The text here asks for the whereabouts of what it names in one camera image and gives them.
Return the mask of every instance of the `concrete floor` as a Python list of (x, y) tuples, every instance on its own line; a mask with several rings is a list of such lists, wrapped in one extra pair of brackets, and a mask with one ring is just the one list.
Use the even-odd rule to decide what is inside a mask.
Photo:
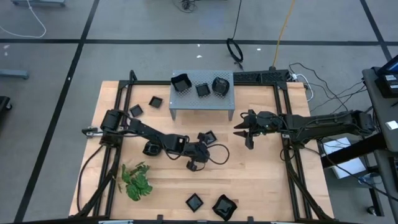
[[(94, 2), (66, 0), (65, 8), (33, 5), (47, 28), (44, 39), (65, 39), (69, 44), (60, 40), (58, 44), (12, 43), (4, 39), (15, 37), (0, 31), (0, 68), (30, 73), (28, 80), (0, 78), (0, 95), (10, 96), (14, 105), (0, 135), (0, 179), (5, 180), (0, 182), (0, 223), (14, 221)], [(384, 41), (397, 45), (394, 13), (398, 1), (366, 2)], [(99, 1), (87, 39), (142, 41), (83, 46), (24, 221), (67, 217), (86, 144), (80, 130), (91, 123), (103, 80), (125, 79), (130, 69), (140, 80), (168, 80), (173, 69), (239, 71), (225, 44), (221, 44), (233, 34), (239, 1), (198, 1), (197, 6), (194, 13), (184, 14), (170, 1)], [(277, 40), (289, 6), (288, 0), (243, 1), (235, 39)], [(18, 34), (42, 32), (28, 8), (6, 0), (0, 1), (0, 26)], [(175, 39), (187, 39), (189, 44), (145, 42)], [(303, 63), (316, 70), (336, 93), (360, 81), (362, 69), (387, 62), (360, 0), (297, 0), (282, 39), (301, 42), (281, 45), (276, 67)], [(202, 43), (199, 40), (220, 41), (198, 45)], [(306, 40), (324, 42), (318, 45), (303, 42)], [(274, 43), (250, 42), (240, 47), (246, 71), (267, 70), (271, 65)], [(392, 56), (398, 54), (398, 47), (388, 46), (388, 50)], [(311, 83), (322, 84), (312, 72), (299, 66), (293, 69)], [(313, 89), (310, 109), (327, 100), (322, 89)], [(328, 114), (339, 105), (331, 101), (312, 114)], [(365, 110), (371, 103), (363, 92), (346, 105), (348, 109)], [(365, 211), (371, 205), (367, 189), (342, 187), (329, 170), (325, 175), (336, 218), (358, 223), (394, 222), (386, 198), (381, 196), (386, 216), (374, 217)]]

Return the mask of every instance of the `wooden tabletop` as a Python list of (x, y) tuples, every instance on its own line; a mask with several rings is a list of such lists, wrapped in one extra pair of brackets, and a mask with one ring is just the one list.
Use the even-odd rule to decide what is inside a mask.
[[(117, 87), (118, 82), (102, 83), (93, 126), (99, 126), (106, 110), (113, 108)], [(288, 83), (288, 88), (293, 114), (309, 116), (302, 83)], [(152, 96), (163, 99), (159, 109), (148, 105)], [(280, 96), (284, 105), (282, 92)], [(111, 218), (153, 220), (162, 214), (165, 220), (222, 220), (211, 208), (218, 197), (225, 194), (238, 206), (231, 220), (245, 221), (248, 216), (254, 217), (256, 221), (294, 220), (285, 163), (279, 158), (282, 149), (280, 134), (267, 134), (254, 138), (253, 150), (245, 147), (243, 138), (233, 134), (233, 126), (242, 122), (239, 114), (247, 112), (248, 109), (253, 109), (257, 113), (260, 111), (276, 113), (272, 87), (236, 86), (236, 109), (232, 121), (228, 121), (226, 111), (189, 110), (177, 111), (177, 118), (173, 121), (168, 107), (169, 98), (168, 85), (134, 85), (130, 107), (136, 104), (141, 106), (144, 113), (138, 118), (143, 123), (163, 133), (189, 135), (191, 142), (196, 140), (199, 132), (212, 130), (218, 138), (217, 143), (228, 146), (231, 152), (229, 161), (222, 166), (209, 161), (204, 170), (192, 172), (185, 167), (189, 158), (181, 157), (172, 161), (163, 152), (159, 156), (149, 157), (142, 153), (146, 139), (124, 138), (117, 178), (117, 183), (123, 189), (121, 193), (116, 187)], [(99, 137), (87, 140), (82, 164), (97, 150), (99, 140)], [(308, 143), (307, 147), (317, 150), (315, 142)], [(213, 147), (209, 151), (215, 161), (221, 162), (226, 158), (226, 152), (221, 147)], [(85, 169), (81, 181), (81, 206), (84, 206), (98, 187), (103, 155), (104, 149)], [(301, 155), (307, 189), (326, 214), (332, 217), (333, 212), (320, 158), (310, 151), (301, 151)], [(125, 193), (120, 177), (121, 165), (133, 168), (141, 161), (151, 166), (147, 176), (153, 191), (149, 196), (142, 197), (139, 202), (134, 202)], [(305, 217), (302, 196), (298, 189), (297, 192), (301, 217)], [(195, 213), (185, 204), (194, 193), (204, 202)], [(107, 194), (106, 189), (100, 214), (104, 213)], [(70, 214), (76, 212), (75, 192)]]

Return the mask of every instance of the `green leaves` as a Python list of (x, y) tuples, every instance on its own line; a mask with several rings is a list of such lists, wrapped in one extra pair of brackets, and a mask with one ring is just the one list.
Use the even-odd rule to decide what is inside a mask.
[(146, 172), (150, 166), (140, 162), (136, 168), (131, 171), (126, 170), (126, 166), (122, 165), (122, 180), (127, 183), (126, 193), (133, 201), (137, 202), (141, 196), (149, 195), (152, 192), (152, 186), (148, 184)]

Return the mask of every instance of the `small metal table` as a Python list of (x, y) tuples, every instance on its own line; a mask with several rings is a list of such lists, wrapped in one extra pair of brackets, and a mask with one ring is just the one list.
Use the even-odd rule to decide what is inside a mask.
[[(174, 86), (170, 86), (169, 109), (173, 120), (177, 115), (177, 110), (226, 110), (228, 119), (231, 121), (235, 111), (234, 78), (232, 71), (223, 70), (174, 70), (173, 77), (186, 73), (192, 82), (192, 87), (177, 92)], [(229, 81), (229, 90), (225, 96), (213, 93), (211, 84), (216, 77), (224, 78)], [(210, 94), (199, 97), (196, 85), (207, 83)]]

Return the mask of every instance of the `white cable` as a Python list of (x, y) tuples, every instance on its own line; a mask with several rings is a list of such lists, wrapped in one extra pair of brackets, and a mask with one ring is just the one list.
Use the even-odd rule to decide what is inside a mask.
[(35, 12), (34, 12), (33, 9), (32, 9), (32, 6), (30, 6), (29, 0), (26, 0), (26, 2), (27, 2), (27, 5), (29, 6), (29, 9), (30, 9), (30, 11), (32, 12), (33, 16), (37, 19), (37, 21), (40, 23), (40, 25), (42, 25), (42, 27), (43, 27), (43, 29), (44, 29), (43, 34), (40, 35), (40, 36), (19, 35), (19, 34), (15, 34), (15, 33), (13, 33), (13, 32), (9, 32), (9, 31), (7, 31), (5, 28), (3, 28), (3, 27), (1, 27), (1, 26), (0, 26), (0, 29), (2, 29), (4, 32), (6, 32), (6, 33), (8, 33), (8, 34), (11, 34), (11, 35), (14, 35), (14, 36), (17, 36), (17, 37), (42, 38), (42, 37), (45, 35), (45, 33), (47, 32), (47, 29), (46, 29), (45, 26), (43, 25), (42, 21), (40, 21), (40, 19), (36, 16)]
[(311, 85), (310, 85), (310, 83), (308, 82), (307, 78), (305, 78), (304, 75), (302, 75), (302, 74), (292, 74), (293, 80), (297, 80), (297, 77), (299, 77), (299, 76), (301, 76), (301, 77), (303, 77), (303, 78), (305, 79), (305, 81), (307, 82), (307, 86), (308, 86), (308, 88), (309, 88), (310, 91), (311, 91), (311, 97), (307, 100), (307, 102), (309, 102), (309, 101), (312, 100), (312, 98), (313, 98), (313, 91), (312, 91)]

